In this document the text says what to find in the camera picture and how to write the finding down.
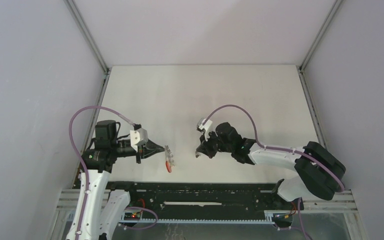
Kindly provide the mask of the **red-handled metal key holder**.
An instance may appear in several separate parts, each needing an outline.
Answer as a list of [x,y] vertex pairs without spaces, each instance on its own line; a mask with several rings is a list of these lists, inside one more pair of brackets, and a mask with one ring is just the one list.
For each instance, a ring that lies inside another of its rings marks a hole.
[[168,173],[172,173],[173,167],[175,166],[175,162],[174,162],[174,155],[168,145],[164,146],[164,154],[165,154],[166,170]]

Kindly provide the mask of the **black key tag with key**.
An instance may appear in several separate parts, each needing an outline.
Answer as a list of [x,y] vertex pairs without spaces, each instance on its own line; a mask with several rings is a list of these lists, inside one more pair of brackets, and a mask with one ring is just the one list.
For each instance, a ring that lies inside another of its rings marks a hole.
[[201,157],[201,156],[206,156],[206,152],[203,151],[203,150],[201,150],[201,149],[197,149],[197,150],[195,151],[195,157],[196,157],[196,158],[199,158],[199,157]]

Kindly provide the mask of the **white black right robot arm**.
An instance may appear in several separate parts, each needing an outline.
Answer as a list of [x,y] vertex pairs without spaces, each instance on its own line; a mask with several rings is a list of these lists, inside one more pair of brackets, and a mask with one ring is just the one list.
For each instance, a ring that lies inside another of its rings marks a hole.
[[298,148],[287,148],[259,143],[242,137],[228,122],[212,129],[212,121],[201,119],[197,124],[201,133],[195,156],[210,159],[217,153],[228,153],[240,164],[268,165],[287,169],[296,176],[279,180],[271,194],[271,204],[284,209],[299,198],[330,201],[335,193],[345,188],[342,177],[346,167],[319,143],[310,141]]

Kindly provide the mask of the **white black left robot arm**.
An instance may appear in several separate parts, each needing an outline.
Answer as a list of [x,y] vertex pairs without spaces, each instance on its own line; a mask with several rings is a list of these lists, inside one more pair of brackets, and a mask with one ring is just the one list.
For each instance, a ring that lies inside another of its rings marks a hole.
[[126,208],[133,208],[138,194],[130,189],[114,190],[106,206],[104,194],[113,165],[119,158],[143,159],[164,153],[166,148],[148,138],[141,125],[134,126],[124,139],[119,137],[120,122],[99,121],[95,125],[94,148],[81,155],[86,169],[80,174],[80,193],[76,211],[66,239],[110,240]]

